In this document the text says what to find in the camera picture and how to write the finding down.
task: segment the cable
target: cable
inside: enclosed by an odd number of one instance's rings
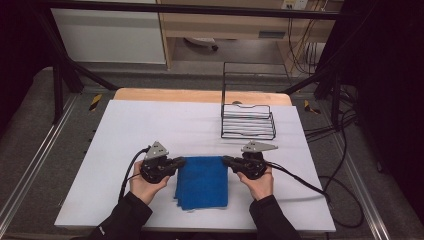
[[[349,115],[349,116],[346,117],[346,120],[343,122],[343,125],[346,128],[350,124],[354,123],[356,120],[357,120],[356,114]],[[326,134],[325,136],[321,136],[318,139],[311,140],[314,137],[318,137],[318,136],[325,134],[325,133],[328,133],[328,132],[330,132],[330,133]],[[308,141],[308,143],[311,143],[311,142],[315,142],[319,139],[322,139],[324,137],[330,136],[331,134],[333,134],[335,132],[337,132],[337,130],[334,128],[334,126],[328,126],[328,127],[322,128],[321,130],[307,133],[307,134],[305,134],[305,137],[306,137],[306,140]]]
[[[139,174],[136,174],[136,175],[134,175],[134,176],[132,176],[132,177],[128,178],[128,174],[130,174],[131,168],[132,168],[132,166],[134,165],[135,160],[137,160],[137,158],[138,158],[138,156],[140,156],[140,154],[142,154],[142,153],[147,153],[147,152],[149,151],[149,149],[150,149],[150,146],[148,146],[148,147],[147,147],[147,148],[145,148],[145,149],[142,149],[141,151],[139,151],[138,153],[136,153],[136,154],[135,154],[135,156],[134,156],[134,158],[132,159],[132,161],[131,161],[131,163],[130,163],[130,166],[129,166],[129,167],[128,167],[128,169],[127,169],[127,173],[125,174],[124,181],[122,182],[122,185],[121,185],[121,191],[119,192],[119,198],[118,198],[118,201],[120,201],[120,200],[124,197],[125,188],[126,188],[126,186],[127,186],[127,182],[128,182],[128,180],[130,180],[131,178],[133,178],[133,177],[135,177],[135,176],[139,175]]]
[[[339,172],[340,168],[342,167],[345,159],[346,159],[346,153],[347,153],[347,141],[346,141],[346,133],[344,131],[344,118],[346,116],[347,113],[353,111],[352,109],[347,110],[346,112],[343,113],[342,115],[342,124],[340,124],[341,126],[341,132],[342,132],[342,137],[343,137],[343,142],[344,142],[344,147],[343,147],[343,154],[342,154],[342,159],[340,160],[339,165],[337,166],[336,170],[333,172],[333,174],[331,175],[330,179],[327,181],[325,187],[324,187],[324,191],[327,191],[328,186],[330,185],[331,181],[334,179],[334,176],[336,176],[336,174]]]
[[[354,193],[352,193],[347,187],[346,185],[344,185],[341,181],[339,181],[338,179],[335,178],[336,174],[339,172],[339,170],[341,169],[341,166],[343,165],[345,159],[346,159],[346,153],[347,153],[347,140],[346,140],[346,133],[345,133],[345,127],[349,126],[352,122],[354,122],[357,118],[356,113],[353,113],[351,115],[348,115],[348,113],[354,111],[353,109],[349,109],[347,111],[345,111],[342,115],[341,118],[341,132],[342,132],[342,137],[343,137],[343,141],[344,141],[344,147],[343,147],[343,154],[342,154],[342,158],[339,162],[339,164],[337,165],[336,169],[334,170],[334,172],[331,174],[331,176],[319,176],[319,178],[326,178],[328,179],[328,181],[326,182],[323,191],[327,193],[328,187],[330,185],[331,182],[335,182],[338,185],[340,185],[343,189],[345,189],[345,191],[354,199],[354,201],[356,202],[356,204],[359,207],[360,210],[360,219],[359,222],[353,225],[349,225],[349,224],[345,224],[340,222],[339,220],[335,219],[333,217],[333,220],[335,223],[337,223],[340,226],[346,227],[346,228],[357,228],[359,226],[361,226],[364,222],[364,218],[365,218],[365,214],[362,208],[361,203],[359,202],[358,198],[355,196]],[[310,138],[315,137],[315,136],[319,136],[323,133],[327,133],[329,131],[331,131],[331,133],[325,135],[325,136],[321,136],[318,139],[314,139],[313,141],[317,141],[319,139],[322,139],[323,137],[329,136],[331,134],[333,134],[336,130],[334,129],[333,126],[327,126],[327,127],[322,127],[322,128],[317,128],[317,129],[312,129],[312,130],[305,130],[309,131],[310,133],[305,134],[305,136],[309,136]]]
[[[286,174],[288,174],[289,176],[293,177],[294,179],[296,179],[298,182],[300,182],[301,184],[303,184],[304,186],[314,190],[315,192],[318,192],[320,194],[322,194],[325,199],[327,200],[327,203],[330,204],[331,203],[331,198],[328,195],[328,193],[326,193],[325,191],[313,186],[312,184],[306,182],[305,180],[303,180],[302,178],[300,178],[299,176],[294,175],[293,173],[289,172],[287,169],[285,169],[284,167],[282,167],[281,165],[277,164],[277,163],[273,163],[273,162],[266,162],[267,166],[270,166],[272,168],[275,168],[277,170],[280,170]]]
[[[329,176],[318,176],[319,178],[328,178],[328,179],[330,179],[330,177]],[[339,186],[341,186],[344,190],[346,190],[346,192],[355,200],[355,202],[356,202],[356,204],[358,205],[358,207],[359,207],[359,210],[360,210],[360,213],[361,213],[361,217],[360,217],[360,219],[359,219],[359,222],[358,223],[356,223],[356,224],[353,224],[353,225],[348,225],[348,224],[345,224],[345,223],[342,223],[342,222],[340,222],[339,220],[337,220],[337,219],[335,219],[334,217],[333,217],[333,220],[334,220],[334,222],[335,223],[337,223],[337,224],[339,224],[340,226],[342,226],[342,227],[345,227],[345,228],[357,228],[357,227],[359,227],[359,226],[361,226],[362,225],[362,223],[364,223],[364,219],[365,219],[365,214],[364,214],[364,209],[362,208],[362,205],[361,205],[361,203],[359,202],[359,200],[358,200],[358,198],[355,196],[355,194],[353,194],[347,187],[346,187],[346,185],[344,185],[342,182],[340,182],[339,180],[337,180],[336,178],[333,178],[332,179],[332,181],[334,181],[335,183],[337,183],[337,184],[339,184]]]
[[[310,74],[310,72],[308,72],[308,71],[306,71],[305,69],[302,68],[299,60],[297,59],[297,56],[294,53],[294,48],[297,47],[297,45],[299,43],[301,45],[305,45],[306,40],[309,38],[309,36],[308,36],[308,38],[305,39],[306,34],[307,33],[310,33],[310,28],[312,28],[314,25],[315,25],[315,20],[313,20],[313,19],[312,20],[309,20],[309,23],[308,23],[308,25],[307,25],[307,27],[305,29],[305,32],[303,33],[302,38],[300,39],[300,41],[295,46],[293,46],[292,45],[292,41],[291,41],[291,35],[292,35],[292,29],[293,29],[293,19],[292,18],[289,18],[288,19],[287,35],[288,35],[288,39],[289,39],[289,49],[290,49],[290,53],[292,55],[292,61],[293,61],[294,65],[295,65],[296,69],[299,72],[304,73],[304,74]]]

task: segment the dish rack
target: dish rack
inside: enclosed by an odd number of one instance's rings
[[[240,69],[229,71],[229,64],[237,64],[245,67],[247,71]],[[259,84],[246,84],[242,81],[228,82],[228,76],[235,76],[236,78],[245,79],[247,76],[263,76],[263,75],[286,75],[288,77],[287,70],[283,65],[284,74],[281,73],[266,73],[266,72],[252,72],[250,69],[254,69],[251,65],[273,65],[277,64],[263,64],[263,63],[240,63],[240,62],[225,62],[223,69],[223,80],[222,80],[222,99],[221,99],[221,138],[235,138],[235,139],[260,139],[260,140],[272,140],[276,137],[277,131],[275,129],[274,116],[269,105],[245,105],[240,102],[234,102],[228,104],[225,102],[225,93],[228,85],[263,85],[263,86],[278,86],[276,84],[269,85],[264,83]]]

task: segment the blue towel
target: blue towel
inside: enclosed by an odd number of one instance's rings
[[[228,205],[228,168],[222,157],[185,157],[178,169],[175,198],[183,210],[226,207]]]

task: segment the hand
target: hand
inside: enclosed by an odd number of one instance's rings
[[[252,197],[259,201],[264,197],[270,196],[274,192],[274,177],[272,176],[272,168],[267,167],[264,175],[256,180],[250,180],[241,172],[237,173],[240,181],[247,185]]]
[[[159,192],[159,190],[162,188],[166,187],[169,176],[164,177],[162,181],[157,184],[151,184],[140,175],[140,167],[142,163],[143,161],[134,163],[133,176],[137,176],[129,180],[130,191],[146,205],[149,205],[156,193]]]

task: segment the white tabletop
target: white tabletop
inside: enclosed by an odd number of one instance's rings
[[[296,108],[271,106],[271,111],[277,137],[272,141],[260,142],[277,145],[278,149],[264,152],[264,158],[321,188]],[[117,203],[120,185],[133,156],[154,141],[167,148],[170,158],[241,157],[241,148],[248,140],[222,139],[220,131],[220,104],[111,100],[55,225],[66,228],[94,227],[108,217]],[[174,176],[149,205],[153,215],[144,228],[173,231],[255,230],[248,211],[252,202],[249,190],[231,169],[228,174],[227,208],[183,211],[173,199],[177,180]],[[323,196],[280,171],[274,169],[273,175],[274,195],[297,230],[335,231]]]

